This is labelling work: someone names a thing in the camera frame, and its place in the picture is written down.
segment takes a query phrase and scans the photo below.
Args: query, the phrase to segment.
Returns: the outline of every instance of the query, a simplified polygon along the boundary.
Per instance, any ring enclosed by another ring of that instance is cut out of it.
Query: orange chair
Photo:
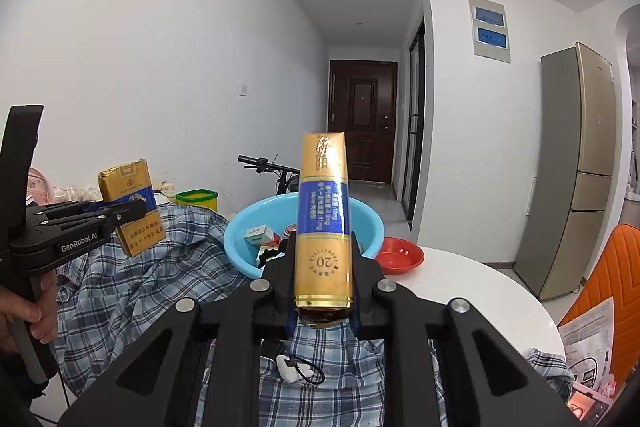
[[[620,385],[640,357],[640,230],[618,225],[578,300],[559,326],[613,296],[611,373]]]

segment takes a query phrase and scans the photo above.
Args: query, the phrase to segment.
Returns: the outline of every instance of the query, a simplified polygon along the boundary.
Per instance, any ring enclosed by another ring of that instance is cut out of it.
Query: bicycle handlebar
[[[282,171],[283,173],[290,172],[293,174],[300,174],[300,169],[293,169],[292,167],[269,163],[266,158],[252,158],[251,156],[244,156],[240,154],[238,155],[238,162],[253,165],[254,167],[261,167],[263,169],[266,168],[266,169]]]

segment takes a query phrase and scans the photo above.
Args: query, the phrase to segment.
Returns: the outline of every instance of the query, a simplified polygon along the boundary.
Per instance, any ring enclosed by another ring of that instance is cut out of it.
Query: white table
[[[540,301],[506,275],[478,261],[421,247],[424,261],[404,275],[386,276],[420,298],[447,303],[467,299],[521,354],[536,347],[564,356],[553,319]]]

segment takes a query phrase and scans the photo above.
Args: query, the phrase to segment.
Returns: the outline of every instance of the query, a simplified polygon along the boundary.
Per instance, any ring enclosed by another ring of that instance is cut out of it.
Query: doorway
[[[640,112],[638,110],[638,97],[640,96],[640,17],[631,18],[629,32],[626,36],[626,65],[629,70],[629,80],[631,84],[631,164],[629,166],[630,185],[636,194],[640,194],[640,177],[638,176],[638,145],[640,144],[640,134],[638,133],[638,122],[640,122]]]
[[[398,63],[332,60],[327,129],[344,132],[351,180],[391,183]]]
[[[424,90],[426,86],[424,21],[409,47],[409,72],[409,124],[401,199],[402,208],[411,229],[414,224],[415,200],[418,194],[420,159],[422,158],[422,136],[424,134]]]

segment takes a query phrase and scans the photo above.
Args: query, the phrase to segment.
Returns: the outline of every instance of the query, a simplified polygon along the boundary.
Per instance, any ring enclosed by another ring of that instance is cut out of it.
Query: red plastic bowl
[[[385,275],[400,275],[414,269],[424,261],[420,247],[399,237],[385,237],[376,261]]]

